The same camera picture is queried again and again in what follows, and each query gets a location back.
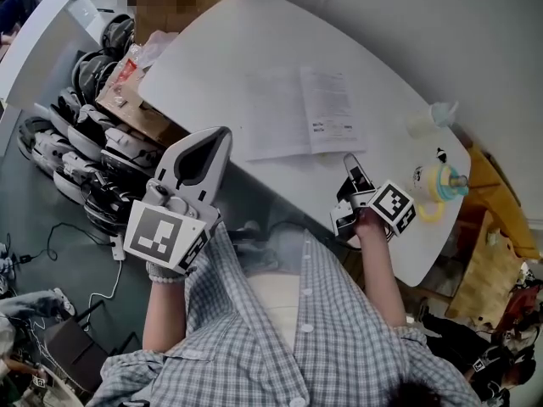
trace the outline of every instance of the cardboard box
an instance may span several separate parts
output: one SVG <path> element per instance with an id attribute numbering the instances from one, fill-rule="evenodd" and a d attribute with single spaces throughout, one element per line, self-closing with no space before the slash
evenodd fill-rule
<path id="1" fill-rule="evenodd" d="M 151 33 L 157 30 L 181 32 L 220 1 L 176 0 L 173 4 L 148 6 L 140 4 L 140 0 L 137 0 L 135 42 L 144 44 Z"/>
<path id="2" fill-rule="evenodd" d="M 137 94 L 137 87 L 145 76 L 143 71 L 135 69 L 123 83 L 115 83 L 130 56 L 131 53 L 128 53 L 117 65 L 96 102 L 133 129 L 160 145 L 169 147 L 188 133 L 151 108 Z"/>

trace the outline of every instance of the yellow cup handle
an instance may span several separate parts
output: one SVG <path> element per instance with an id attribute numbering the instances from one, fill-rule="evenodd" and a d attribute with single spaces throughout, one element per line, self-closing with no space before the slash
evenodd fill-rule
<path id="1" fill-rule="evenodd" d="M 427 213 L 423 205 L 417 204 L 418 215 L 420 215 L 421 218 L 428 223 L 439 220 L 443 216 L 443 211 L 445 210 L 445 203 L 436 202 L 436 204 L 438 205 L 438 208 L 432 214 Z"/>

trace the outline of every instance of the paper document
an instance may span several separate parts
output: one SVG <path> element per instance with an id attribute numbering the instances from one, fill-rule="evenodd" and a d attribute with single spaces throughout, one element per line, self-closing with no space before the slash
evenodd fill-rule
<path id="1" fill-rule="evenodd" d="M 247 81 L 248 159 L 364 150 L 343 74 L 275 68 Z"/>

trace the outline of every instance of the black chair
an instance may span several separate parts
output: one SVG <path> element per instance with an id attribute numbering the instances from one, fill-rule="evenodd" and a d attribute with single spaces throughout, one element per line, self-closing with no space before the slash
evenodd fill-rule
<path id="1" fill-rule="evenodd" d="M 47 351 L 55 364 L 85 392 L 93 393 L 102 382 L 100 370 L 105 360 L 116 354 L 122 354 L 128 343 L 136 337 L 131 332 L 119 348 L 107 353 L 84 331 L 89 323 L 80 326 L 79 323 L 104 301 L 99 300 L 82 314 L 69 318 L 49 327 L 45 331 L 44 341 Z"/>

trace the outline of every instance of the plaid shirt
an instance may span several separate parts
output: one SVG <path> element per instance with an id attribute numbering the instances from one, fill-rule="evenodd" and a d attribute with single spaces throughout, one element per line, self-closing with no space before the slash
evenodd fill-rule
<path id="1" fill-rule="evenodd" d="M 386 405 L 400 381 L 444 405 L 480 405 L 462 374 L 413 328 L 391 329 L 335 256 L 304 232 L 294 354 L 250 288 L 224 224 L 187 279 L 187 337 L 165 354 L 107 359 L 89 406 Z"/>

